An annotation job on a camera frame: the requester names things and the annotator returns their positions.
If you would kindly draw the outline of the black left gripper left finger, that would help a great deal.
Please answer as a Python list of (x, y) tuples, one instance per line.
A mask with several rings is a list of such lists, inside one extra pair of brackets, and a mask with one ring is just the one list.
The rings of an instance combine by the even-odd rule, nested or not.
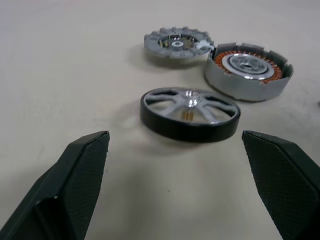
[(71, 142), (0, 230), (0, 240), (84, 240), (100, 194), (110, 134)]

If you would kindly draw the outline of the silver motor housing copper windings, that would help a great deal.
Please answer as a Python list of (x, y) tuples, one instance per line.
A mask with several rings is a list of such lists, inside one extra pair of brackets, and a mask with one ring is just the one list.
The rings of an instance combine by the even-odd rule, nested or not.
[(224, 43), (209, 52), (204, 77), (218, 92), (237, 101), (263, 102), (278, 97), (293, 76), (287, 59), (249, 43)]

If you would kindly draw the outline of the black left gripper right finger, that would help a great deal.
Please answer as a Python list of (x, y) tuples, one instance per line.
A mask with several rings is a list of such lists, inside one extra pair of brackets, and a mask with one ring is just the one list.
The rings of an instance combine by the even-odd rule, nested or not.
[(320, 166), (297, 144), (242, 133), (257, 192), (283, 240), (320, 240)]

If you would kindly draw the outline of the grey finned motor cover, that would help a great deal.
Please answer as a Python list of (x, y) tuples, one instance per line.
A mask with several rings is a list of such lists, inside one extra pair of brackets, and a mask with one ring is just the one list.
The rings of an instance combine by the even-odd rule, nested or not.
[(206, 31), (184, 27), (162, 27), (144, 36), (144, 49), (157, 57), (193, 59), (215, 49)]

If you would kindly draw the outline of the black-rimmed silver spoked rotor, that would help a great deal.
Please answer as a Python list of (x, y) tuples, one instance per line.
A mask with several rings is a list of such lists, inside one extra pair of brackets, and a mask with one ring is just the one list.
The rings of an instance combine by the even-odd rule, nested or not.
[(232, 137), (241, 110), (232, 100), (196, 88), (163, 87), (140, 99), (140, 119), (153, 132), (190, 143), (214, 143)]

